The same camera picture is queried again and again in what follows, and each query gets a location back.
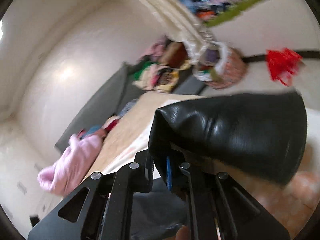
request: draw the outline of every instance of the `white curtain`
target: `white curtain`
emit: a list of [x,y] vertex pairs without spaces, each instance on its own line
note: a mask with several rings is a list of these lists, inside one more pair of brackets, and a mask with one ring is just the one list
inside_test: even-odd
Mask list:
[[212,33],[179,0],[139,0],[146,5],[167,30],[171,39],[183,42],[192,63],[213,41]]

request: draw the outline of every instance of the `beige mattress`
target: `beige mattress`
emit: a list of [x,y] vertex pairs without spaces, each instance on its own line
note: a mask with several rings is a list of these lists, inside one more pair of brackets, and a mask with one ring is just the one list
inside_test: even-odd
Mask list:
[[[168,100],[188,100],[200,98],[191,95],[169,95],[148,92],[142,95],[138,103],[120,120],[108,134],[103,148],[90,168],[87,176],[95,171],[103,172],[121,153],[130,152],[129,146],[145,132],[153,120],[154,112]],[[293,239],[305,226],[320,199],[320,115],[308,109],[307,147],[299,171],[286,187],[280,187],[263,179],[248,175],[242,171],[210,159],[195,160],[186,156],[188,161],[200,165],[209,173],[228,172],[242,187],[255,197],[280,223]]]

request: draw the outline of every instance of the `silver bolt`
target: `silver bolt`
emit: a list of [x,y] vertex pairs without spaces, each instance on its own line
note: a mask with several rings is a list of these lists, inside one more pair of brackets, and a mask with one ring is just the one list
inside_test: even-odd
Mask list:
[[130,167],[130,169],[137,169],[137,168],[139,168],[139,163],[130,163],[130,165],[129,165],[129,167]]
[[227,179],[229,175],[226,172],[219,172],[218,177],[219,179]]
[[191,165],[190,163],[184,162],[184,163],[181,163],[180,166],[183,169],[189,169]]
[[100,172],[95,172],[91,174],[91,179],[100,179],[100,178],[101,178]]

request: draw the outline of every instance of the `pile of clothing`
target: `pile of clothing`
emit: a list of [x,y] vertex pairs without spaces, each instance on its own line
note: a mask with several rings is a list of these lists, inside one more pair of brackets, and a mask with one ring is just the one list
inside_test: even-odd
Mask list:
[[146,91],[170,93],[179,81],[180,72],[191,68],[184,44],[166,36],[152,44],[139,61],[141,69],[133,74],[133,84]]

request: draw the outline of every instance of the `black leather bag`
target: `black leather bag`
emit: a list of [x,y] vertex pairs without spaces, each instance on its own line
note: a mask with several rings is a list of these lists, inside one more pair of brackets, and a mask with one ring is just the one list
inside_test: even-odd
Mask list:
[[173,143],[284,185],[300,165],[306,137],[307,114],[296,91],[237,94],[157,109],[148,148],[164,179]]

